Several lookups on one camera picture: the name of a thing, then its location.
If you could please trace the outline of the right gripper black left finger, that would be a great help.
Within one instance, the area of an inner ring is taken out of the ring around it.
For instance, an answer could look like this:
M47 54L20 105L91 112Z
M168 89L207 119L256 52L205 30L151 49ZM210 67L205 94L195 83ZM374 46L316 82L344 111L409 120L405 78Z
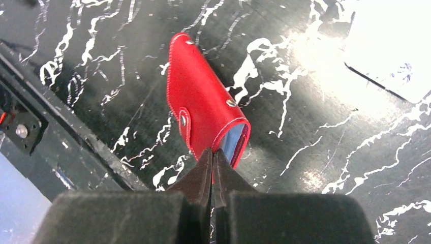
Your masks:
M207 206L211 195L213 152L210 148L202 152L197 164L168 191L181 192L188 202Z

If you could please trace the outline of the red leather card holder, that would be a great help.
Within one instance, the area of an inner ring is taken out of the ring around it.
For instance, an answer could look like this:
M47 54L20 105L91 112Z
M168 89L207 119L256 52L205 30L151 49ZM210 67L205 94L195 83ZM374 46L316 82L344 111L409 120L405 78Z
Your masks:
M207 148L222 149L236 168L251 125L186 33L177 33L170 41L166 99L196 159Z

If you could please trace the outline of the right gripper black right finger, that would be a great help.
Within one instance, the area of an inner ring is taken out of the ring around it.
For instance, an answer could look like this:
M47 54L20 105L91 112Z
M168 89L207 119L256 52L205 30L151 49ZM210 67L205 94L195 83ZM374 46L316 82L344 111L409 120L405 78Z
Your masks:
M244 178L235 171L222 149L213 154L213 185L216 207L226 207L228 196L233 191L257 192Z

